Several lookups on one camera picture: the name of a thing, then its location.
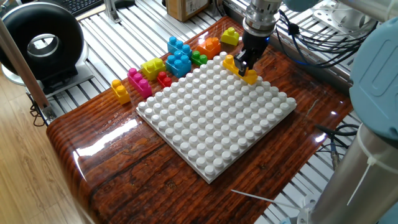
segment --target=glossy wooden tabletop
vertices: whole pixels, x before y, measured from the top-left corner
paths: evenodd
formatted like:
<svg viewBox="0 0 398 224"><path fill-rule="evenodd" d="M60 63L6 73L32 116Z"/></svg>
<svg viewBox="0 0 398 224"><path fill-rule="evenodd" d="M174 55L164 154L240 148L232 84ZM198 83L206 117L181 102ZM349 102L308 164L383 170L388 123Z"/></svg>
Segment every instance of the glossy wooden tabletop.
<svg viewBox="0 0 398 224"><path fill-rule="evenodd" d="M243 33L224 17L187 43L195 49L229 27ZM241 45L222 50L235 54ZM107 90L57 118L47 135L72 195L98 223L256 221L268 204L230 190L276 197L323 140L314 124L335 128L352 106L272 47L255 70L294 97L297 108L210 185L137 115L143 99L127 80L131 103L121 106ZM150 84L154 93L160 90L155 81Z"/></svg>

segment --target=red block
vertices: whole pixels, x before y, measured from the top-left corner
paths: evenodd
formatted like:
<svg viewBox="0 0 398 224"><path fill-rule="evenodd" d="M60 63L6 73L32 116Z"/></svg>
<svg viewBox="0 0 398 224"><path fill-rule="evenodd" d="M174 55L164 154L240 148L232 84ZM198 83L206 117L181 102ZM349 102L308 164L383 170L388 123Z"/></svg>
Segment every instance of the red block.
<svg viewBox="0 0 398 224"><path fill-rule="evenodd" d="M220 40L218 40L217 37L207 38L204 43L197 47L197 51L199 51L201 55L206 55L208 60L211 60L221 52Z"/></svg>
<svg viewBox="0 0 398 224"><path fill-rule="evenodd" d="M170 77L167 77L165 72L159 72L159 75L157 76L157 81L160 83L162 88L172 86L172 79Z"/></svg>
<svg viewBox="0 0 398 224"><path fill-rule="evenodd" d="M141 94L144 99L152 96L152 89L150 88L148 80L142 78L142 75L137 73L135 68L130 68L127 77L129 79L129 83L138 91L139 94Z"/></svg>

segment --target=white cable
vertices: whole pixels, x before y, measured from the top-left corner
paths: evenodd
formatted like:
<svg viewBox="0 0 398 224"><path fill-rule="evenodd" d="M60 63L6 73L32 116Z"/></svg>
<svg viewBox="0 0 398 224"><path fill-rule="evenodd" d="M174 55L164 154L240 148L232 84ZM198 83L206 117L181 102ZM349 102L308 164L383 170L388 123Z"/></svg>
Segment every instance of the white cable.
<svg viewBox="0 0 398 224"><path fill-rule="evenodd" d="M366 170L365 170L365 173L363 173L361 180L359 181L359 183L358 183L358 185L356 186L356 188L355 188L353 194L352 194L351 197L349 198L349 200L348 200L348 202L347 202L347 206L349 205L349 203L351 202L351 200L354 198L356 191L357 191L357 190L359 189L359 187L361 186L362 181L365 179L365 176L366 176L366 174L368 173L370 167L373 166L373 165L375 164L375 162L376 162L376 159L375 159L375 158L373 158L373 157L369 157L369 158L368 158L368 166L367 166L367 168L366 168Z"/></svg>
<svg viewBox="0 0 398 224"><path fill-rule="evenodd" d="M256 198L256 199L260 199L260 200L265 200L265 201L267 201L267 202L272 202L272 203L275 203L275 204L278 204L278 205L283 205L283 206L286 206L286 207L289 207L289 208L297 209L297 210L299 210L299 211L301 211L301 212L306 212L306 209L302 209L302 208L298 208L298 207L295 207L295 206L287 205L287 204L285 204L285 203L276 202L276 201L274 201L274 200L270 200L270 199L267 199L267 198L258 197L258 196L255 196L255 195L243 193L243 192L240 192L240 191L237 191L237 190L231 190L231 191L232 191L232 192L235 192L235 193L238 193L238 194L241 194L241 195L248 196L248 197L252 197L252 198Z"/></svg>
<svg viewBox="0 0 398 224"><path fill-rule="evenodd" d="M376 159L375 157L373 157L373 155L369 152L369 150L366 148L366 146L363 144L362 141L362 137L360 134L357 134L356 137L358 138L357 142L359 144L359 147L362 149L362 151L365 153L365 155L368 157L368 166L364 172L364 174L362 175L361 180L359 181L358 185L356 186L353 194L351 195L351 198L349 198L348 202L347 202L347 206L349 205L349 203L352 201L352 199L355 196L355 193L358 191L359 187L362 184L362 181L365 179L366 174L368 173L369 169L371 166L378 165L379 167L385 169L386 171L392 172L393 174L397 174L398 175L398 170L395 168L392 168L388 165L385 165L385 163L381 162L380 160Z"/></svg>
<svg viewBox="0 0 398 224"><path fill-rule="evenodd" d="M392 11L392 7L396 4L396 1L397 0L391 0L390 5L388 5L387 12L386 12L386 17L385 17L386 22L390 19L390 14L391 14L391 11Z"/></svg>

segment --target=blue block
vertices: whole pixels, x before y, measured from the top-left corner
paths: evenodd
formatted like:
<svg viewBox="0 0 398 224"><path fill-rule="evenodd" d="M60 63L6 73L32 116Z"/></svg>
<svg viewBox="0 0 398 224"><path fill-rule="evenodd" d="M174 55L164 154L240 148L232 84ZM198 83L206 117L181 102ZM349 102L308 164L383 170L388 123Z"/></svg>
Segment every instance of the blue block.
<svg viewBox="0 0 398 224"><path fill-rule="evenodd" d="M181 40L177 40L175 37L170 37L169 41L167 42L167 50L174 54L176 51L181 51L184 55L191 58L192 50L189 45L183 44Z"/></svg>
<svg viewBox="0 0 398 224"><path fill-rule="evenodd" d="M176 51L175 55L170 55L166 60L166 70L177 78L181 78L191 71L192 63L188 56L182 55L181 51Z"/></svg>

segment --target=building block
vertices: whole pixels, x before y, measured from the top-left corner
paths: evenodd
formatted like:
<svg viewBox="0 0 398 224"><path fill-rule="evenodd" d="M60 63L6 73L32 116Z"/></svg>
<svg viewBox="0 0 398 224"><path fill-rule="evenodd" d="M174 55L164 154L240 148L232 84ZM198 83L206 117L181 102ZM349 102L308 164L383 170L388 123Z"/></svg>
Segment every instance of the building block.
<svg viewBox="0 0 398 224"><path fill-rule="evenodd" d="M297 104L294 98L288 98L262 79L248 85L222 70L220 75L208 75L201 83L203 72L208 73L207 68L194 69L189 78L180 78L170 88L140 102L136 111L192 169L211 183L283 121Z"/></svg>
<svg viewBox="0 0 398 224"><path fill-rule="evenodd" d="M148 83L148 80L142 78L140 73L137 73L135 68L130 68L127 74L129 83L138 91L138 93L144 98L152 96L152 89Z"/></svg>
<svg viewBox="0 0 398 224"><path fill-rule="evenodd" d="M197 47L200 54L206 55L207 59L211 60L221 51L221 44L217 37L207 38L204 43Z"/></svg>
<svg viewBox="0 0 398 224"><path fill-rule="evenodd" d="M167 42L167 50L171 54L174 54L174 52L179 50L189 58L192 56L191 47L187 44L183 44L183 42L181 40L177 40L176 37L170 37L169 41Z"/></svg>
<svg viewBox="0 0 398 224"><path fill-rule="evenodd" d="M183 77L190 72L192 63L188 56L182 55L181 51L174 52L174 55L169 55L166 61L166 69L177 78Z"/></svg>
<svg viewBox="0 0 398 224"><path fill-rule="evenodd" d="M197 64L198 66L200 65L206 65L207 63L207 56L206 55L200 55L199 51L194 51L192 52L192 62Z"/></svg>
<svg viewBox="0 0 398 224"><path fill-rule="evenodd" d="M156 79L159 72L166 71L166 66L160 58L154 58L141 65L141 71L149 81Z"/></svg>
<svg viewBox="0 0 398 224"><path fill-rule="evenodd" d="M226 56L226 58L223 61L223 66L250 85L253 85L257 82L258 76L255 70L246 70L246 73L244 74L243 77L239 74L239 69L236 68L234 57L232 55Z"/></svg>
<svg viewBox="0 0 398 224"><path fill-rule="evenodd" d="M162 88L170 87L172 85L172 79L170 77L167 77L167 74L165 72L159 72L159 75L157 76L157 81L160 83Z"/></svg>
<svg viewBox="0 0 398 224"><path fill-rule="evenodd" d="M111 88L120 105L130 102L129 93L126 90L126 87L122 85L120 80L113 80Z"/></svg>
<svg viewBox="0 0 398 224"><path fill-rule="evenodd" d="M239 42L239 34L233 27L230 27L224 31L224 34L221 36L221 41L226 44L237 46Z"/></svg>

